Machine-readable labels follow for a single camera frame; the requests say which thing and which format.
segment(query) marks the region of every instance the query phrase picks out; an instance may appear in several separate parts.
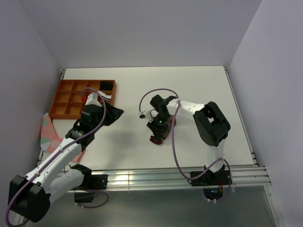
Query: black object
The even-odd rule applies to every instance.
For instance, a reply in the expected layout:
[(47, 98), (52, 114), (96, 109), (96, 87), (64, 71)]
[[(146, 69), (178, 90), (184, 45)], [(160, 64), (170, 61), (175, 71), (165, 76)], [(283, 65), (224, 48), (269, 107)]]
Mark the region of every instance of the black object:
[(163, 99), (160, 95), (156, 95), (150, 101), (152, 107), (159, 114), (155, 116), (151, 122), (147, 123), (147, 127), (150, 128), (157, 142), (161, 141), (161, 138), (168, 129), (168, 120), (170, 114), (166, 106), (171, 100), (175, 98), (177, 97), (169, 96), (167, 99)]
[[(190, 172), (190, 177), (196, 177), (201, 174), (202, 171), (192, 171)], [(229, 171), (225, 170), (225, 165), (221, 167), (221, 169), (215, 173), (208, 170), (203, 176), (198, 179), (192, 180), (191, 185), (195, 186), (214, 186), (214, 185), (229, 185)]]
[(210, 199), (210, 200), (218, 200), (220, 198), (222, 198), (222, 196), (224, 195), (224, 191), (223, 189), (220, 188), (212, 188), (212, 189), (203, 189), (203, 194), (206, 198)]
[[(19, 189), (28, 182), (27, 179), (16, 175), (9, 184), (9, 202), (13, 199), (14, 195)], [(15, 203), (12, 205), (11, 210), (17, 214), (22, 215), (32, 222), (38, 222), (47, 213), (51, 203), (49, 197), (44, 189), (34, 183), (30, 183), (17, 197)]]
[[(199, 174), (201, 174), (202, 171), (192, 171), (190, 172), (190, 177), (196, 177)], [(229, 185), (229, 171), (225, 170), (225, 165), (221, 167), (221, 169), (215, 173), (212, 171), (208, 170), (203, 176), (199, 177), (198, 179), (191, 180), (189, 182), (193, 187), (195, 186), (214, 186), (214, 188), (207, 188), (203, 189), (203, 193), (206, 198), (210, 200), (218, 200), (220, 199), (223, 195), (223, 185)]]
[(72, 167), (72, 169), (77, 169), (84, 175), (83, 183), (75, 188), (76, 190), (79, 189), (91, 189), (91, 190), (103, 190), (106, 189), (107, 186), (107, 174), (99, 174), (99, 175), (92, 175), (91, 169), (76, 164)]
[(101, 81), (99, 91), (111, 91), (113, 90), (114, 84), (108, 81)]
[(201, 139), (209, 146), (217, 147), (228, 136), (231, 125), (216, 103), (209, 102), (194, 114)]
[[(84, 174), (83, 183), (79, 186), (74, 188), (75, 190), (83, 190), (83, 189), (90, 189), (90, 190), (103, 190), (107, 187), (107, 174), (102, 175), (92, 175), (91, 169), (76, 164), (72, 167), (72, 169), (77, 169), (81, 173)], [(76, 203), (90, 203), (94, 200), (95, 193), (89, 192), (89, 193), (82, 193), (82, 192), (76, 192), (74, 193), (74, 200)]]
[[(75, 122), (73, 128), (68, 131), (65, 137), (75, 140), (90, 132), (98, 126), (103, 117), (103, 113), (104, 107), (102, 106), (86, 105), (81, 112), (80, 119)], [(101, 126), (111, 125), (113, 122), (118, 120), (123, 113), (123, 110), (115, 108), (109, 103), (106, 103), (106, 115)], [(92, 133), (78, 142), (78, 144), (81, 144), (82, 151), (94, 140), (94, 138), (95, 133)]]

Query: metal frame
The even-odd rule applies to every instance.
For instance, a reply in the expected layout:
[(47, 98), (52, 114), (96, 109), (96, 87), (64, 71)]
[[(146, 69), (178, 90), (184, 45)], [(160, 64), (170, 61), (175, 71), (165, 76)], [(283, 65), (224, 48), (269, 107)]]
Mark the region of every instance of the metal frame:
[(285, 223), (282, 218), (282, 214), (280, 212), (278, 203), (276, 201), (276, 198), (274, 196), (273, 190), (271, 185), (264, 186), (264, 190), (267, 196), (267, 200), (271, 209), (271, 213), (273, 214), (275, 224), (277, 227), (285, 227)]
[[(189, 175), (202, 167), (184, 168)], [(142, 191), (167, 189), (192, 189), (177, 168), (127, 171), (93, 171), (93, 175), (107, 174), (107, 191)], [(232, 187), (271, 185), (265, 167), (232, 167)]]

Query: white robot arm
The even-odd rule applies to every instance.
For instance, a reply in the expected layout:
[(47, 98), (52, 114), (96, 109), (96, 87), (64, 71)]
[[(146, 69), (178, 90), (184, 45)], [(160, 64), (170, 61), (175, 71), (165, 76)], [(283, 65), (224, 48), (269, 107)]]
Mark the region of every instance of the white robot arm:
[[(177, 110), (178, 105), (180, 104), (180, 109), (178, 110), (178, 116), (187, 118), (189, 120), (195, 121), (197, 128), (199, 130), (200, 136), (202, 140), (208, 145), (207, 150), (207, 160), (206, 160), (206, 167), (210, 166), (214, 161), (218, 159), (223, 158), (224, 153), (224, 143), (225, 138), (228, 135), (228, 131), (230, 129), (230, 125), (228, 121), (223, 116), (222, 112), (217, 108), (217, 105), (215, 103), (210, 102), (210, 104), (197, 104), (197, 103), (191, 103), (183, 100), (178, 100), (177, 98), (173, 98), (173, 96), (170, 96), (167, 99), (162, 99), (160, 96), (155, 96), (152, 101), (151, 105), (156, 108), (154, 110), (160, 110), (160, 113), (156, 111), (143, 111), (140, 112), (139, 115), (141, 118), (144, 115), (145, 118), (149, 121), (148, 127), (154, 132), (154, 134), (160, 134), (159, 131), (157, 131), (157, 125), (153, 123), (154, 121), (157, 121), (155, 117), (157, 117), (159, 114), (162, 114), (163, 116), (161, 118), (162, 122), (165, 122), (163, 118), (165, 117), (165, 108), (167, 109), (170, 116), (173, 116)], [(200, 113), (200, 115), (203, 115), (202, 120), (201, 118), (197, 116), (197, 114)], [(216, 127), (212, 127), (215, 124), (221, 124), (220, 129)], [(208, 127), (210, 130), (206, 131), (204, 130), (205, 127)], [(212, 131), (221, 131), (220, 138), (215, 138), (214, 134), (212, 134)], [(213, 173), (216, 173), (219, 171), (223, 166), (223, 160), (220, 160), (216, 162), (212, 167), (210, 167), (210, 170)]]
[(49, 207), (67, 191), (80, 187), (92, 190), (94, 183), (91, 170), (76, 164), (65, 175), (57, 178), (63, 168), (80, 154), (93, 140), (94, 134), (102, 126), (109, 126), (124, 112), (110, 104), (103, 106), (98, 102), (97, 91), (93, 90), (86, 101), (81, 118), (68, 131), (59, 147), (43, 163), (21, 177), (16, 175), (9, 185), (8, 212), (12, 210), (27, 220), (38, 222), (44, 217)]

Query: small black object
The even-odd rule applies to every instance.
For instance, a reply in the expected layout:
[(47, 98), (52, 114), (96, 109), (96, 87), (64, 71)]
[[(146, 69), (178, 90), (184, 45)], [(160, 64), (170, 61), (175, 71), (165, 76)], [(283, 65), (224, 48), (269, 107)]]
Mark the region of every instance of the small black object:
[(222, 198), (224, 195), (224, 191), (220, 190), (220, 188), (208, 188), (208, 189), (203, 189), (203, 194), (206, 198), (210, 200), (218, 200)]
[[(190, 172), (190, 177), (196, 177), (201, 174), (202, 171), (192, 171)], [(195, 186), (214, 186), (214, 185), (229, 185), (229, 171), (225, 170), (225, 165), (221, 167), (221, 169), (215, 173), (208, 170), (203, 176), (198, 179), (192, 180), (191, 185)]]
[[(19, 175), (11, 180), (9, 184), (9, 202), (26, 182), (28, 180)], [(38, 222), (45, 216), (51, 206), (49, 197), (50, 194), (46, 194), (42, 187), (30, 183), (17, 197), (11, 210), (32, 222)]]
[(114, 83), (113, 82), (108, 82), (108, 81), (101, 81), (100, 82), (100, 87), (99, 91), (111, 91), (113, 90)]
[(78, 171), (80, 171), (83, 175), (83, 182), (82, 184), (79, 186), (80, 188), (83, 189), (90, 189), (89, 187), (91, 186), (91, 169), (87, 168), (86, 166), (80, 165), (80, 164), (76, 164), (72, 167), (72, 169), (76, 169)]
[(217, 147), (228, 136), (231, 125), (214, 102), (209, 102), (194, 114), (201, 139), (209, 146)]
[[(90, 132), (96, 128), (104, 113), (104, 107), (97, 105), (86, 105), (81, 112), (81, 117), (78, 119), (73, 128), (70, 129), (65, 135), (66, 138), (76, 140), (82, 135)], [(111, 106), (106, 103), (106, 115), (101, 126), (109, 126), (124, 113), (123, 110)], [(81, 144), (82, 151), (94, 140), (95, 133), (90, 134), (86, 138), (80, 140), (78, 143)]]
[(79, 189), (90, 189), (90, 190), (103, 190), (106, 189), (107, 187), (107, 174), (98, 174), (98, 175), (92, 175), (91, 174), (91, 169), (80, 165), (76, 164), (72, 167), (72, 169), (77, 169), (81, 173), (84, 174), (84, 179), (83, 183), (75, 188), (76, 190)]

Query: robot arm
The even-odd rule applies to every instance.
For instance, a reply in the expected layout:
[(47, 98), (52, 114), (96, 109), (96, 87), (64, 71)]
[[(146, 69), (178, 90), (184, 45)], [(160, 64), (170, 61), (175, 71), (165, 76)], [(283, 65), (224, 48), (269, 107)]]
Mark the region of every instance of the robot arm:
[[(123, 110), (106, 104), (105, 118), (101, 127), (111, 125), (123, 112)], [(81, 118), (68, 131), (66, 138), (56, 151), (25, 177), (16, 175), (12, 179), (9, 185), (9, 208), (12, 211), (33, 222), (38, 222), (44, 217), (53, 202), (67, 191), (75, 187), (93, 189), (91, 170), (80, 164), (76, 164), (68, 173), (59, 178), (57, 175), (94, 140), (94, 134), (98, 129), (92, 130), (100, 124), (103, 115), (104, 107), (98, 102), (97, 94), (91, 93), (81, 113)], [(88, 136), (81, 139), (84, 134), (88, 134)], [(25, 184), (28, 184), (27, 187), (20, 192)], [(15, 202), (10, 204), (17, 193)]]
[[(151, 106), (157, 111), (144, 111), (139, 113), (140, 118), (147, 118), (149, 122), (147, 126), (153, 132), (157, 141), (161, 141), (163, 135), (169, 130), (169, 120), (175, 114), (178, 107), (178, 99), (170, 96), (163, 99), (160, 95), (156, 95), (151, 99)], [(210, 166), (214, 161), (223, 158), (223, 149), (225, 138), (231, 126), (224, 117), (216, 103), (196, 104), (187, 101), (180, 101), (180, 109), (178, 115), (190, 119), (196, 123), (201, 139), (208, 145), (206, 167)], [(210, 170), (213, 173), (218, 172), (223, 166), (223, 161), (218, 161)]]

